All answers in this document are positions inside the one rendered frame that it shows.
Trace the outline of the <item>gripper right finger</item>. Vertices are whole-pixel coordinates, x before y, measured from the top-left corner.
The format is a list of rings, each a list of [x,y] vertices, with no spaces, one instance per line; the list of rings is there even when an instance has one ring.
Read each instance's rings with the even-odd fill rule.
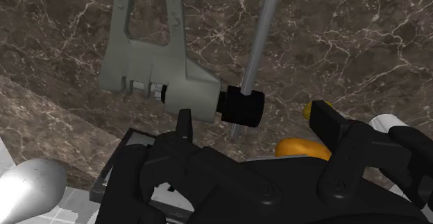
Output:
[[[345,207],[358,192],[364,169],[375,167],[399,186],[418,208],[433,208],[433,140],[409,126],[379,132],[345,119],[325,101],[312,101],[309,126],[331,152],[317,195],[332,207]]]

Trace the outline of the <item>white cylinder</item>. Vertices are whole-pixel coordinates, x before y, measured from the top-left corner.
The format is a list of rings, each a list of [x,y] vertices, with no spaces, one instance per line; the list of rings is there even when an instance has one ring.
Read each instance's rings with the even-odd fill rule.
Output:
[[[394,114],[379,114],[373,117],[369,122],[373,129],[379,132],[388,133],[388,131],[394,126],[407,126],[406,123],[401,121]]]

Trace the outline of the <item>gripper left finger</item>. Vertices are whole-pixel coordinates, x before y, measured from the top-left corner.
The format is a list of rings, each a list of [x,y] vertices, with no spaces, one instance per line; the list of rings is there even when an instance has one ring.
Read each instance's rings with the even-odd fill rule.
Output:
[[[244,168],[209,146],[192,142],[192,114],[179,112],[176,129],[153,138],[151,145],[132,142],[129,129],[114,151],[108,185],[95,224],[167,224],[164,212],[150,204],[156,187],[168,183],[193,205],[220,187],[262,216],[274,215],[282,194],[276,183]]]

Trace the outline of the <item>yellow rounded object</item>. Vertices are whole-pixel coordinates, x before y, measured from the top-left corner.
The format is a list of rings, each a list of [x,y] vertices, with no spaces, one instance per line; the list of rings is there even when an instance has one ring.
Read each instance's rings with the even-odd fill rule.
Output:
[[[276,157],[306,155],[328,161],[332,153],[323,143],[297,137],[288,137],[281,139],[277,143],[274,155]]]

